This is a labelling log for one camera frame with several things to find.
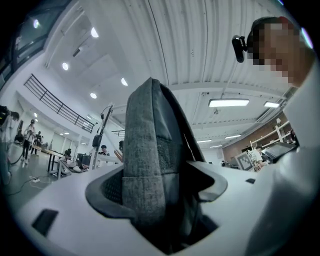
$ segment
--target gray fabric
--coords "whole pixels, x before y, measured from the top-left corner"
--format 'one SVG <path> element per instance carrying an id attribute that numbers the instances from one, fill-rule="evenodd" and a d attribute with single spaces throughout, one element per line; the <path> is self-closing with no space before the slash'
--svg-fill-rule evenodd
<path id="1" fill-rule="evenodd" d="M 163 96 L 158 80 L 153 80 L 152 107 L 155 134 L 159 138 L 183 144 L 178 121 L 168 100 Z"/>
<path id="2" fill-rule="evenodd" d="M 130 95 L 125 121 L 122 203 L 137 214 L 137 227 L 160 225 L 166 214 L 152 109 L 149 78 Z"/>
<path id="3" fill-rule="evenodd" d="M 133 225 L 166 254 L 182 250 L 208 234 L 206 228 L 194 232 L 202 218 L 197 188 L 213 183 L 202 172 L 184 169 L 186 160 L 194 159 L 186 135 L 192 153 L 203 160 L 176 98 L 158 80 L 149 78 L 129 97 L 122 203 L 136 213 Z"/>

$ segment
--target black railing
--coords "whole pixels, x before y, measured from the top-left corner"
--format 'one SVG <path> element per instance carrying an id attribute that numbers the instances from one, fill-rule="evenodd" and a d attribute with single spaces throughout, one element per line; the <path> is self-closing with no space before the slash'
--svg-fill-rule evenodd
<path id="1" fill-rule="evenodd" d="M 94 124 L 83 118 L 81 115 L 74 112 L 70 107 L 65 105 L 61 100 L 54 96 L 33 74 L 24 83 L 41 102 L 46 104 L 50 109 L 58 115 L 64 117 L 74 125 L 91 133 Z"/>
<path id="2" fill-rule="evenodd" d="M 111 132 L 120 137 L 121 139 L 125 139 L 125 130 L 112 130 Z"/>

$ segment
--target white ceiling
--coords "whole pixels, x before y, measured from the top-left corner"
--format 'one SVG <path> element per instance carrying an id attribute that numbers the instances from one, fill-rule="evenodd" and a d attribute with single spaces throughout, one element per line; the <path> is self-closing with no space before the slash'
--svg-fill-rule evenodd
<path id="1" fill-rule="evenodd" d="M 249 60 L 238 63 L 231 44 L 234 35 L 247 37 L 255 19 L 279 10 L 261 0 L 80 0 L 64 19 L 66 33 L 52 51 L 50 69 L 95 114 L 114 103 L 113 117 L 121 124 L 129 95 L 148 77 L 158 79 L 173 91 L 196 139 L 212 140 L 201 147 L 225 145 L 226 136 L 249 133 L 276 114 L 273 109 L 259 120 L 268 114 L 266 101 L 285 101 L 288 81 Z M 91 36 L 93 25 L 98 38 Z M 208 107 L 210 99 L 220 98 L 250 102 Z"/>

